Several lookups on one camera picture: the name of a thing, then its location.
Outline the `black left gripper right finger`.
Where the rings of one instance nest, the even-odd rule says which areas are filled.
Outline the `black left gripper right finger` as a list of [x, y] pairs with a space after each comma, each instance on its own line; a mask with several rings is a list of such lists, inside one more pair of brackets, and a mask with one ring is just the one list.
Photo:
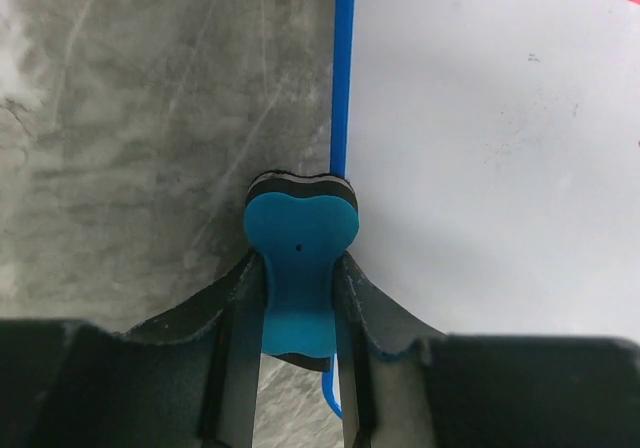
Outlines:
[[333, 276], [346, 447], [435, 447], [424, 368], [444, 334], [375, 286], [350, 254]]

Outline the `blue framed whiteboard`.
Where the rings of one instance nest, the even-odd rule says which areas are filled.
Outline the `blue framed whiteboard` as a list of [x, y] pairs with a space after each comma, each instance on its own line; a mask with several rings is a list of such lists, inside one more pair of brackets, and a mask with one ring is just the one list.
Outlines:
[[455, 334], [639, 338], [639, 0], [355, 0], [352, 254]]

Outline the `blue foam whiteboard eraser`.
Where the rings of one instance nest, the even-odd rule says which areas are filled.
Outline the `blue foam whiteboard eraser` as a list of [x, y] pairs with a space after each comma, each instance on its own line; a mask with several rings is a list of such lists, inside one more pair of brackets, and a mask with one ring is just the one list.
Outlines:
[[359, 231], [351, 184], [331, 174], [264, 172], [249, 186], [243, 226], [265, 265], [263, 352], [329, 371], [336, 352], [334, 267]]

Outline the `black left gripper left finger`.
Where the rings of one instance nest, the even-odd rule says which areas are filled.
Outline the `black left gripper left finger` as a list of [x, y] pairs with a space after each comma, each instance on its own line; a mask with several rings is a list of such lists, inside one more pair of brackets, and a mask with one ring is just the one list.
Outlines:
[[253, 443], [264, 312], [263, 262], [250, 250], [224, 276], [126, 333], [156, 345], [213, 336], [198, 428], [204, 447]]

